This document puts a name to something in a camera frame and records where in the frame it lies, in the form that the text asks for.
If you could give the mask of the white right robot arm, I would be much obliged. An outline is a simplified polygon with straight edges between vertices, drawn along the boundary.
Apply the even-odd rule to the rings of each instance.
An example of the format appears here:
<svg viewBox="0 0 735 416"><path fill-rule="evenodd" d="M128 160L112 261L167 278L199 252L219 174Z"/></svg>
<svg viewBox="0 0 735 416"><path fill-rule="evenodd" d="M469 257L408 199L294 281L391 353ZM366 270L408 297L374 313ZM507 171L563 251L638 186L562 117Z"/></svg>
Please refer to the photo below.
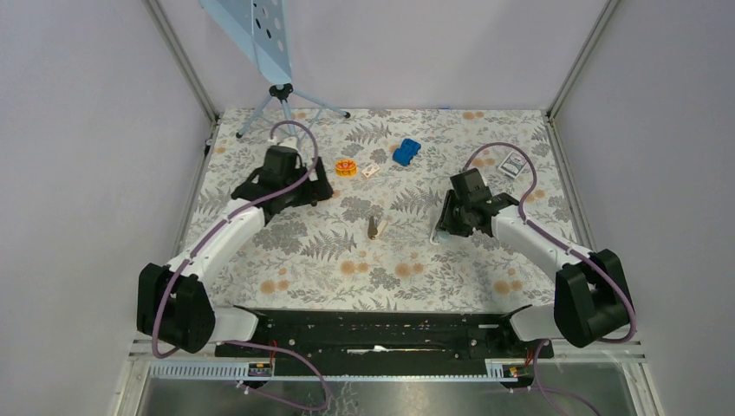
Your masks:
<svg viewBox="0 0 735 416"><path fill-rule="evenodd" d="M510 313L510 325L497 334L502 353L518 357L531 341L557 337L583 348L611 341L611 334L623 327L628 328L624 341L634 335L634 306L621 260L613 251L593 251L552 235L524 214L512 196L493 194L476 169L455 174L450 181L435 226L438 233L494 237L525 256L554 284L552 303Z"/></svg>

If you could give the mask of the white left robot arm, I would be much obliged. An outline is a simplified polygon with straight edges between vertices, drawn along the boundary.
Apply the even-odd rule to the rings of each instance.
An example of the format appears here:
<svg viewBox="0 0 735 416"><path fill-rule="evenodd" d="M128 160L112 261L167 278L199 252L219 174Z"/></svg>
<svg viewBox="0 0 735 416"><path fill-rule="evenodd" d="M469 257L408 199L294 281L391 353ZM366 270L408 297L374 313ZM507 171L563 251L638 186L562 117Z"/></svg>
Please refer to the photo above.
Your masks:
<svg viewBox="0 0 735 416"><path fill-rule="evenodd" d="M308 162L291 146L271 146L263 163L231 193L205 233L164 265L139 275L136 328L174 349L197 353L209 343L235 341L249 356L269 344L257 316L241 307L214 306L214 279L241 247L283 210L315 206L333 189L321 157Z"/></svg>

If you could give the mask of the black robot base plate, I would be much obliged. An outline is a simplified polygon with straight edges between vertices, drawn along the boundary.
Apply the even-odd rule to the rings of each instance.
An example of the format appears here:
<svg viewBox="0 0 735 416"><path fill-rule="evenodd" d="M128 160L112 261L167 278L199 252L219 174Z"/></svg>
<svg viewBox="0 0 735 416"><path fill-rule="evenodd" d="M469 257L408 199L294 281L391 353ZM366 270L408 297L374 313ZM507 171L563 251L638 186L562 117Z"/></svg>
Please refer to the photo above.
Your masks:
<svg viewBox="0 0 735 416"><path fill-rule="evenodd" d="M325 376L471 377L488 374L487 361L523 366L540 341L522 341L507 314L258 309L253 342L278 353L224 344L218 358L265 359L277 376L310 370L289 356L298 353Z"/></svg>

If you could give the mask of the silver stapler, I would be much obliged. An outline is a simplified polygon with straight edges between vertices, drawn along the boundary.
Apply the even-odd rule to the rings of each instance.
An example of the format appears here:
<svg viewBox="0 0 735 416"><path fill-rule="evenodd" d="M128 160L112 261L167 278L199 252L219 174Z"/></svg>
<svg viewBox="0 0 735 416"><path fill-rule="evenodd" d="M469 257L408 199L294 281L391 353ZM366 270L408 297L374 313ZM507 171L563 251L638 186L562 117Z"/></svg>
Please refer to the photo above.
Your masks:
<svg viewBox="0 0 735 416"><path fill-rule="evenodd" d="M377 239L387 228L387 225L387 218L376 218L375 216L371 216L368 220L367 237L370 240Z"/></svg>

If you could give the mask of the cardboard staple box sleeve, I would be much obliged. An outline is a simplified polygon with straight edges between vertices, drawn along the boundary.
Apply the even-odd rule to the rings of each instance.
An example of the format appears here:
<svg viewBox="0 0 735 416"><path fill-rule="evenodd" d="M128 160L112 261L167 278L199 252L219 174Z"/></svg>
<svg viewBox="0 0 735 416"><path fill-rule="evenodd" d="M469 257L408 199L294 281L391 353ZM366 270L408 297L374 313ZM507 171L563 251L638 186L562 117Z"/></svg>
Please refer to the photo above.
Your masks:
<svg viewBox="0 0 735 416"><path fill-rule="evenodd" d="M377 165L377 164L375 164L375 163L372 163L372 164L370 164L369 166L365 167L365 168L364 168L364 169L363 169L363 170L361 171L361 174L362 174L362 175L363 175L363 176L364 176L365 178L369 179L369 178L371 178L372 176L374 176L374 175L375 175L375 174L376 174L376 173L377 173L377 172L378 172L378 171L379 171L380 169L381 169L381 167L380 167L379 165Z"/></svg>

